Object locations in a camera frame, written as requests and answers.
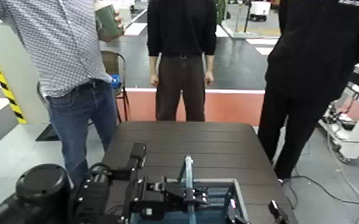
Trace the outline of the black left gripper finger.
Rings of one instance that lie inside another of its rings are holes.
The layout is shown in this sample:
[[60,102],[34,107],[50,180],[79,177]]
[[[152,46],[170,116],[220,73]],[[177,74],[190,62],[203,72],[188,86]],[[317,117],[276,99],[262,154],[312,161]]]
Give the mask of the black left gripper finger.
[[274,224],[289,224],[289,218],[286,212],[277,204],[276,201],[271,200],[268,205],[269,212],[274,216]]

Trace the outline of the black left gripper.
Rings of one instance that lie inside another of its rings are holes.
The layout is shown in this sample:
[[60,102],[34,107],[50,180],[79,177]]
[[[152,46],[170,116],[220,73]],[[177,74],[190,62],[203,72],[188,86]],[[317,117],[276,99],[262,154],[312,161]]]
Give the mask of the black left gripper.
[[[122,217],[126,223],[138,214],[144,220],[162,220],[171,211],[172,203],[181,203],[187,198],[187,191],[178,182],[169,182],[165,176],[145,175],[136,178],[126,188]],[[188,205],[207,205],[206,194],[198,189],[188,188]],[[227,206],[226,224],[245,224],[238,214],[236,201],[230,199]]]

